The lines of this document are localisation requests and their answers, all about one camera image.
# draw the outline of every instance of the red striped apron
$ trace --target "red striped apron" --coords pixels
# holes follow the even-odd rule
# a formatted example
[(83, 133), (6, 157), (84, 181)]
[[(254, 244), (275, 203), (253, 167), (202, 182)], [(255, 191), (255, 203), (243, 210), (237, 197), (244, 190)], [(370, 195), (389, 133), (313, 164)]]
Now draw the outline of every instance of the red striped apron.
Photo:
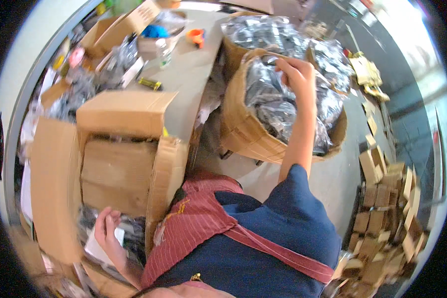
[(215, 198), (216, 191), (243, 194), (238, 183), (227, 176), (196, 172), (183, 185), (186, 197), (175, 204), (154, 234), (155, 247), (147, 258), (143, 288), (150, 287), (199, 244), (213, 235), (224, 234), (244, 245), (267, 253), (322, 283), (334, 270), (314, 259), (295, 253), (239, 225)]

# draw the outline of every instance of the white table surface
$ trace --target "white table surface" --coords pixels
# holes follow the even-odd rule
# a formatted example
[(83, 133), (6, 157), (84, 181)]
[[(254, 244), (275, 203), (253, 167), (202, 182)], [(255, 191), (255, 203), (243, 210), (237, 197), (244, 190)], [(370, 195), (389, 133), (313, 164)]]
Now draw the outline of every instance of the white table surface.
[[(169, 65), (161, 70), (157, 59), (149, 61), (140, 77), (162, 82), (164, 91), (179, 92), (165, 112), (164, 125), (170, 135), (189, 142), (203, 90), (222, 41), (220, 24), (228, 14), (187, 9), (181, 11), (186, 12), (187, 19), (191, 21), (185, 32), (194, 28), (205, 29), (203, 48), (197, 49), (182, 34), (172, 52)], [(126, 89), (149, 90), (135, 82), (131, 82)]]

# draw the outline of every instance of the navy blue shirt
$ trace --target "navy blue shirt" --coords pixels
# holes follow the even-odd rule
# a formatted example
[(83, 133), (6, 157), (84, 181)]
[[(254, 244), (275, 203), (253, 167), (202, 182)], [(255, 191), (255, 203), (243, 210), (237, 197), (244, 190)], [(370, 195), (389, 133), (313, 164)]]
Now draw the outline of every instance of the navy blue shirt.
[[(216, 199), (239, 224), (333, 269), (341, 238), (323, 204), (310, 192), (306, 170), (294, 164), (285, 181), (262, 204), (245, 194), (216, 192)], [(208, 285), (243, 297), (318, 297), (323, 284), (277, 258), (215, 235), (161, 275), (154, 285), (171, 287), (200, 273)]]

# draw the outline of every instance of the person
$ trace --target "person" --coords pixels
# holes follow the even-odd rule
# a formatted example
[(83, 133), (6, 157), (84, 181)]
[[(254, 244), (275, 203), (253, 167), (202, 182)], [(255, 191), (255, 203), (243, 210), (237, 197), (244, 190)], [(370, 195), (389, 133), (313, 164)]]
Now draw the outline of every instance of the person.
[(120, 223), (120, 212), (107, 207), (99, 214), (96, 240), (143, 297), (318, 297), (330, 281), (341, 238), (308, 186), (315, 69), (279, 59), (275, 70), (295, 93), (298, 112), (279, 184), (264, 203), (230, 177), (205, 171), (187, 176), (185, 197), (156, 229), (144, 269), (126, 258), (109, 232)]

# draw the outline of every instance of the right hand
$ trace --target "right hand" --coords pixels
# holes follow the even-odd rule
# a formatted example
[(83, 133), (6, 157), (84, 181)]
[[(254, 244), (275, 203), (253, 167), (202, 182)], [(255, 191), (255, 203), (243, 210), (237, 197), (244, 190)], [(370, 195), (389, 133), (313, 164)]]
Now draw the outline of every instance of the right hand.
[(316, 82), (313, 65), (295, 58), (278, 59), (275, 71), (283, 71), (282, 83), (295, 93), (297, 108), (316, 114)]
[(114, 235), (119, 223), (121, 212), (112, 210), (111, 207), (104, 208), (96, 219), (94, 237), (114, 266), (121, 270), (126, 265), (127, 253)]

